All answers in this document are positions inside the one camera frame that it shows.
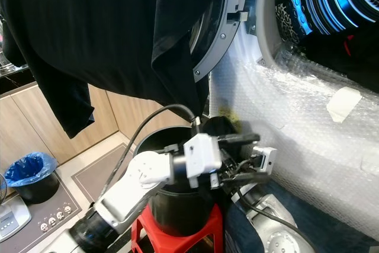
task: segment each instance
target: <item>black garment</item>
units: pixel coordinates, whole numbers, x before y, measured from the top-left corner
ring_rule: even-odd
[[[1,0],[17,47],[69,137],[89,123],[87,83],[201,114],[208,80],[194,82],[188,30],[210,1]]]
[[[307,58],[379,93],[379,22],[331,35],[304,38]]]

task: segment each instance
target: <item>black bucket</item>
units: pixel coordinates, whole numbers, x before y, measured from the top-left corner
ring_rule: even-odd
[[[13,189],[27,202],[40,204],[53,197],[59,188],[59,181],[55,173],[35,183]]]
[[[163,149],[174,143],[191,138],[190,127],[167,127],[142,140],[134,155]],[[158,227],[168,235],[190,236],[200,231],[207,223],[214,201],[208,193],[199,193],[188,183],[166,185],[149,201],[149,207]]]

